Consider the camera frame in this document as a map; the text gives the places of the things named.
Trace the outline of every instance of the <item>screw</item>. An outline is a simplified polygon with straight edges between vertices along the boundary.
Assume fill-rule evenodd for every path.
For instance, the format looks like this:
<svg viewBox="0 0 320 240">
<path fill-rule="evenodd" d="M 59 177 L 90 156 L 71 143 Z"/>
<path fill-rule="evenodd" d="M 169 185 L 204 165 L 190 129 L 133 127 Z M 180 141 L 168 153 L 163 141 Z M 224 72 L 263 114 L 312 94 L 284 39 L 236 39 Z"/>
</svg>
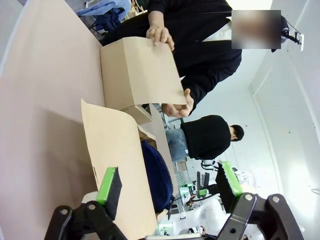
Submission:
<svg viewBox="0 0 320 240">
<path fill-rule="evenodd" d="M 247 199 L 248 201 L 251 201 L 253 197 L 250 194 L 247 194 L 245 195 L 244 198 Z"/>
<path fill-rule="evenodd" d="M 96 208 L 95 205 L 93 205 L 93 204 L 90 204 L 90 205 L 89 205 L 89 209 L 90 209 L 90 210 L 93 210 L 93 209 L 95 209 L 95 208 Z"/>
<path fill-rule="evenodd" d="M 68 210 L 67 210 L 67 209 L 62 209 L 62 210 L 61 210 L 61 214 L 62 214 L 62 215 L 66 215 L 67 213 L 68 213 Z"/>
<path fill-rule="evenodd" d="M 276 202 L 276 203 L 278 203 L 278 202 L 280 201 L 280 199 L 279 199 L 277 196 L 274 196 L 274 197 L 272 198 L 272 200 L 273 200 L 274 202 Z"/>
</svg>

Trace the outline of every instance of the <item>black sweater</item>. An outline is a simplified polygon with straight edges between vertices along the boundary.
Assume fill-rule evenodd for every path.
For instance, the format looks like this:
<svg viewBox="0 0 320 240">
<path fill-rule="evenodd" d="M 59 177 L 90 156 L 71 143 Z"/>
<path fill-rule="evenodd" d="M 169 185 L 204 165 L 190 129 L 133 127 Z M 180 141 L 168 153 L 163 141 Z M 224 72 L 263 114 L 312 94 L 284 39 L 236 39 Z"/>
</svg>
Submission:
<svg viewBox="0 0 320 240">
<path fill-rule="evenodd" d="M 234 74 L 241 62 L 241 49 L 231 41 L 203 41 L 229 22 L 232 8 L 226 0 L 150 0 L 148 12 L 164 14 L 164 25 L 174 40 L 173 57 L 184 89 L 190 89 L 193 110 L 215 86 Z M 108 32 L 104 46 L 124 37 L 146 37 L 147 14 L 124 21 Z"/>
<path fill-rule="evenodd" d="M 227 122 L 217 115 L 204 116 L 181 124 L 190 158 L 213 160 L 231 143 Z"/>
</svg>

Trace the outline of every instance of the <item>jeans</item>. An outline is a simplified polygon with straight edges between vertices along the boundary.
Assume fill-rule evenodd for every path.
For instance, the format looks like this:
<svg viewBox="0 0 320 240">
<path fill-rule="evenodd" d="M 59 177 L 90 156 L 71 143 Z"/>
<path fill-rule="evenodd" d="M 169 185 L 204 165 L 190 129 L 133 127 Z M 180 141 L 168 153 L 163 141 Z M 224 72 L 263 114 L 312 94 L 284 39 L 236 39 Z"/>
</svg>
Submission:
<svg viewBox="0 0 320 240">
<path fill-rule="evenodd" d="M 166 130 L 165 135 L 172 162 L 182 161 L 189 155 L 186 136 L 181 128 Z"/>
</svg>

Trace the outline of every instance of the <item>open cardboard box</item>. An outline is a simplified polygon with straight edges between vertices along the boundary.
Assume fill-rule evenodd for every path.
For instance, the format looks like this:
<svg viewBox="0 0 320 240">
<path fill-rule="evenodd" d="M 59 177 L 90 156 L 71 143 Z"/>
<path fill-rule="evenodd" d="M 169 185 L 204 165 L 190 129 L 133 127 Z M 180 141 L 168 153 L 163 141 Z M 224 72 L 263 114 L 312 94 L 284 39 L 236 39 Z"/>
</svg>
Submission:
<svg viewBox="0 0 320 240">
<path fill-rule="evenodd" d="M 129 240 L 152 235 L 157 219 L 167 212 L 156 215 L 151 198 L 141 140 L 155 146 L 170 171 L 173 194 L 178 184 L 159 112 L 150 105 L 151 128 L 154 135 L 144 130 L 127 113 L 81 101 L 82 119 L 87 146 L 98 188 L 106 169 L 118 167 L 122 182 L 115 224 Z"/>
<path fill-rule="evenodd" d="M 152 121 L 143 104 L 187 104 L 169 46 L 125 37 L 100 49 L 105 106 L 131 115 L 141 125 Z"/>
</svg>

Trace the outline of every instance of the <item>black hat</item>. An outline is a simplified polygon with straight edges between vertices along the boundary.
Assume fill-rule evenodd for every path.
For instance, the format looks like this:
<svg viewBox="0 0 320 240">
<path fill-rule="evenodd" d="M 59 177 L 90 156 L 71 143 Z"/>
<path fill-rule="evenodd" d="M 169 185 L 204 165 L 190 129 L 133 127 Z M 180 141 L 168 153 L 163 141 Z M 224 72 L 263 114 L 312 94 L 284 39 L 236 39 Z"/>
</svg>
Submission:
<svg viewBox="0 0 320 240">
<path fill-rule="evenodd" d="M 283 44 L 287 38 L 284 36 L 284 33 L 289 33 L 290 28 L 288 26 L 287 19 L 281 15 L 281 43 Z M 271 49 L 271 52 L 274 53 L 277 49 Z"/>
</svg>

